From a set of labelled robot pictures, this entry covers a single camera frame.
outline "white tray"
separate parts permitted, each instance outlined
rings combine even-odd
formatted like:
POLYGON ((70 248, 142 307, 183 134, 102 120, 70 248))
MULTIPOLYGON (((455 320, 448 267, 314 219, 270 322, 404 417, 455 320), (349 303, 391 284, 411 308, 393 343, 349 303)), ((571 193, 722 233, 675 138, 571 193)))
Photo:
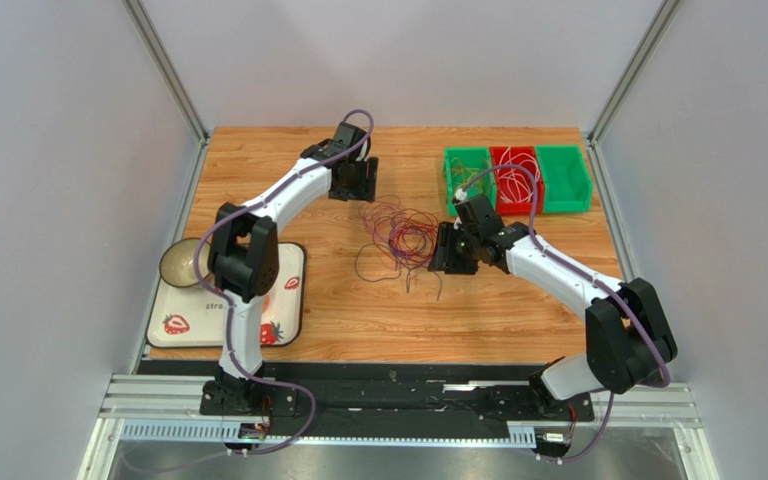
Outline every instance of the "white tray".
MULTIPOLYGON (((280 272, 269 291, 261 321, 261 343, 271 346, 287 345, 301 331, 307 263, 304 249, 295 243, 279 244, 278 253, 280 272)), ((220 347, 224 343, 225 314, 224 300, 200 286, 174 288, 160 279, 147 340, 160 348, 220 347)))

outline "white wall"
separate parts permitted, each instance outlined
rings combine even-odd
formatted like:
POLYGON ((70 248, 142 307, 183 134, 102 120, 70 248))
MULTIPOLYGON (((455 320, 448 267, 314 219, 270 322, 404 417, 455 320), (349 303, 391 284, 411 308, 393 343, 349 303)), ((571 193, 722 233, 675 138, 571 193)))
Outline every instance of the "white wall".
POLYGON ((660 0, 145 0, 208 128, 591 128, 660 0))
POLYGON ((768 2, 687 0, 602 150, 722 478, 768 478, 768 2))
POLYGON ((120 1, 0 2, 0 479, 75 477, 195 150, 120 1))

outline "metal floor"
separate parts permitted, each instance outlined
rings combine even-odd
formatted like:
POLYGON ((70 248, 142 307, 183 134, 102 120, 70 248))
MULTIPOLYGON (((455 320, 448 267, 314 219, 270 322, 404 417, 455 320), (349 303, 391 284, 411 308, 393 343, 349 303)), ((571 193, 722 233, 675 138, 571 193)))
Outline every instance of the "metal floor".
MULTIPOLYGON (((571 452, 579 451, 593 430, 577 429, 571 452)), ((216 443, 122 442, 119 452, 142 468, 185 463, 221 451, 216 443)), ((531 452, 501 448, 406 448, 296 445, 248 459, 234 455, 162 475, 143 475, 114 467, 112 479, 614 479, 685 480, 680 452, 670 428, 606 432, 600 445, 579 462, 555 466, 534 460, 531 452)))

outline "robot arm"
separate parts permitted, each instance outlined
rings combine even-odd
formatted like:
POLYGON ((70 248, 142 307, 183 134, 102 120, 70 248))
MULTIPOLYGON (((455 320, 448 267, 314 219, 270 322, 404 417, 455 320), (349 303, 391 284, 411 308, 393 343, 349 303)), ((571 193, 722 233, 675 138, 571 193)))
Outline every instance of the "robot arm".
POLYGON ((456 203, 455 208, 460 224, 440 224, 429 270, 475 274, 482 261, 543 288, 585 321, 586 351, 552 362, 530 379, 542 402, 539 408, 554 408, 574 395, 602 388, 624 393, 658 378, 653 355, 637 331, 624 326, 622 308, 598 288, 600 284, 626 301, 666 363, 676 356, 659 298, 648 282, 637 278, 623 283, 594 272, 539 235, 533 238, 527 226, 504 225, 484 195, 456 203), (588 272, 590 279, 574 270, 588 272))
MULTIPOLYGON (((375 199, 378 159, 367 157, 369 140, 357 153, 329 162, 329 158, 357 144, 364 134, 358 127, 341 123, 333 139, 302 152, 295 166, 263 194, 241 206, 226 203, 218 211, 216 222, 248 209, 216 231, 209 254, 215 286, 224 290, 235 305, 230 335, 235 355, 248 372, 257 372, 263 364, 260 320, 264 295, 274 285, 280 268, 278 235, 313 200, 325 194, 338 200, 375 199), (248 244, 239 244, 239 237, 248 237, 248 244)), ((243 378, 227 348, 222 351, 219 366, 223 375, 243 378)))

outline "wooden tabletop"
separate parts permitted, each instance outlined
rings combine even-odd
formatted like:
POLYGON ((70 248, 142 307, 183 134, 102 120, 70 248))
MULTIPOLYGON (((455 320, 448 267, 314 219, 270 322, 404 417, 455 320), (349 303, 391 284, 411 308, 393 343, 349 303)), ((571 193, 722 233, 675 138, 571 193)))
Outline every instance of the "wooden tabletop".
MULTIPOLYGON (((186 227, 199 237, 224 202, 240 204, 262 193, 313 143, 333 128, 218 128, 186 227)), ((577 144, 573 128, 379 127, 371 155, 380 159, 377 194, 396 195, 406 208, 445 213, 442 177, 447 146, 577 144)), ((286 227, 280 241, 305 246, 307 290, 300 336, 285 347, 263 349, 266 359, 544 363, 585 348, 584 326, 567 307, 538 287, 488 266, 475 276, 438 279, 424 269, 406 292, 399 280, 367 283, 355 274, 358 250, 370 242, 361 202, 320 198, 286 227)), ((525 217, 504 217, 527 222, 525 217)), ((539 215, 535 228, 554 247, 607 275, 620 277, 597 189, 584 214, 539 215)), ((379 261, 360 263, 364 276, 388 276, 379 261)), ((153 348, 152 358, 217 359, 219 348, 153 348)))

